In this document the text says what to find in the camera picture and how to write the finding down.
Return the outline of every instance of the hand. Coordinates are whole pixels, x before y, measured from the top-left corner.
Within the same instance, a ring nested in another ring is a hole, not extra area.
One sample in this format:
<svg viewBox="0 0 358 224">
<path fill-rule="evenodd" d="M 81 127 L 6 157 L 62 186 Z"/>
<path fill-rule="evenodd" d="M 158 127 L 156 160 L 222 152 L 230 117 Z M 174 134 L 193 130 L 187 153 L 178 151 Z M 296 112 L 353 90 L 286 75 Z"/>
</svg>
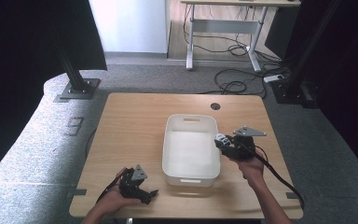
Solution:
<svg viewBox="0 0 358 224">
<path fill-rule="evenodd" d="M 121 175 L 126 168 L 123 168 L 116 176 Z M 102 217 L 116 212 L 123 206 L 131 205 L 131 204 L 139 204 L 142 203 L 139 199 L 128 199 L 124 198 L 120 194 L 119 185 L 121 182 L 121 178 L 118 182 L 101 198 L 99 202 L 97 202 L 91 210 L 87 213 L 85 219 L 83 220 L 83 224 L 86 223 L 98 223 Z"/>
<path fill-rule="evenodd" d="M 264 155 L 259 151 L 256 152 L 259 156 L 264 158 Z M 236 161 L 238 168 L 242 171 L 243 178 L 248 180 L 251 188 L 256 188 L 260 184 L 265 183 L 263 178 L 264 164 L 258 158 L 251 158 L 249 161 Z"/>
</svg>

